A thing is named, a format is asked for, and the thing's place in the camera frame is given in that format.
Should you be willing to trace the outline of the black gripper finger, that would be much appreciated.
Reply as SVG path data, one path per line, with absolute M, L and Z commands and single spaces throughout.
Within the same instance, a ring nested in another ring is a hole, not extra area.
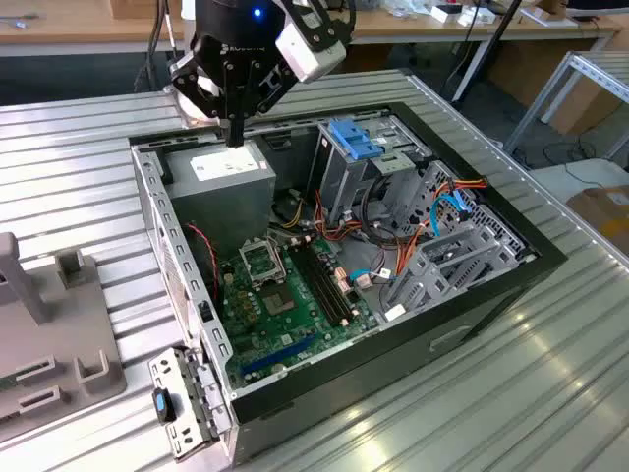
M 202 84 L 209 78 L 200 74 L 201 66 L 196 53 L 191 50 L 170 67 L 171 82 L 206 118 L 214 119 L 222 130 L 227 147 L 235 145 L 235 119 L 229 117 L 227 95 L 216 84 L 205 89 Z
M 246 121 L 268 112 L 297 82 L 297 78 L 281 55 L 274 62 L 261 59 L 251 63 L 245 85 L 239 90 L 239 107 L 234 118 L 234 146 L 244 143 Z

